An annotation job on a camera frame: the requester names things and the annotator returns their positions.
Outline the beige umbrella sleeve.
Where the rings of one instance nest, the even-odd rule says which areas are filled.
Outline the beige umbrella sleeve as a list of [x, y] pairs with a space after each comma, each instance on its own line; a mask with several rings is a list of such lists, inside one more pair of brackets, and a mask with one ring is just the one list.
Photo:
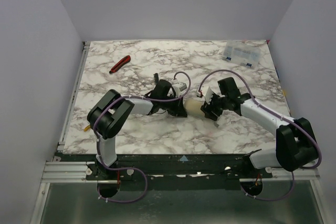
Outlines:
[[185, 100], [184, 109], [186, 113], [190, 116], [203, 118], [205, 114], [201, 110], [202, 105], [203, 105], [203, 102], [192, 99], [192, 98], [188, 98]]

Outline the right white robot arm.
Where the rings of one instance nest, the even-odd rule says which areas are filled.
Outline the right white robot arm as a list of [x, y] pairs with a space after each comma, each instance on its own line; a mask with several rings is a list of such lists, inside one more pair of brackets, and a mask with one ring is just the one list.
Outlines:
[[241, 93], [232, 77], [219, 80], [218, 86], [220, 95], [211, 88], [200, 92], [205, 100], [201, 111], [206, 118], [217, 121], [223, 111], [233, 111], [254, 121], [275, 137], [275, 147], [247, 155], [252, 167], [283, 168], [293, 172], [319, 158], [316, 139], [307, 119], [294, 119], [263, 106], [252, 94]]

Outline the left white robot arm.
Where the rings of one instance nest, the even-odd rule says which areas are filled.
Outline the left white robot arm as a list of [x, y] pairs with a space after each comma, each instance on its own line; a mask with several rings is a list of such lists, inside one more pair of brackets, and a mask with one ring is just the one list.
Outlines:
[[184, 82], [160, 79], [143, 97], [122, 96], [114, 89], [109, 90], [87, 115], [97, 138], [97, 162], [108, 170], [120, 169], [115, 139], [130, 115], [153, 115], [165, 111], [177, 118], [187, 117], [183, 97], [189, 89], [190, 85]]

